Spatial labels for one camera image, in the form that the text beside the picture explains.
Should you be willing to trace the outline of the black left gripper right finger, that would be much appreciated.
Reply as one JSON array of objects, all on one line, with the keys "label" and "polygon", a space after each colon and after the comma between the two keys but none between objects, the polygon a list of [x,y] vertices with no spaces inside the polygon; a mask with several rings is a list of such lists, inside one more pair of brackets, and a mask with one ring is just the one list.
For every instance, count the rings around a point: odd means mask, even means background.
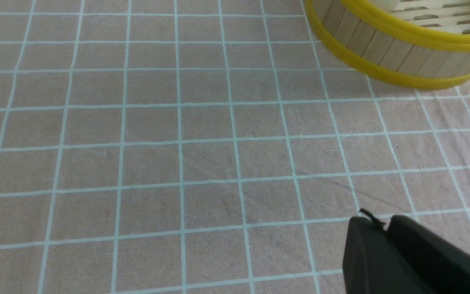
[{"label": "black left gripper right finger", "polygon": [[470,294],[470,254],[407,216],[392,216],[387,237],[434,292]]}]

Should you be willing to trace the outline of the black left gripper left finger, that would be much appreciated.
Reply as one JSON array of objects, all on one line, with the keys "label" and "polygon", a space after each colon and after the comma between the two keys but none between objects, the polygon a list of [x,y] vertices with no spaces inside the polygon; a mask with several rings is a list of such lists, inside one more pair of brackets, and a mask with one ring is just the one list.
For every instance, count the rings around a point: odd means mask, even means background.
[{"label": "black left gripper left finger", "polygon": [[342,270],[347,294],[412,294],[413,280],[386,237],[384,222],[364,216],[348,223]]}]

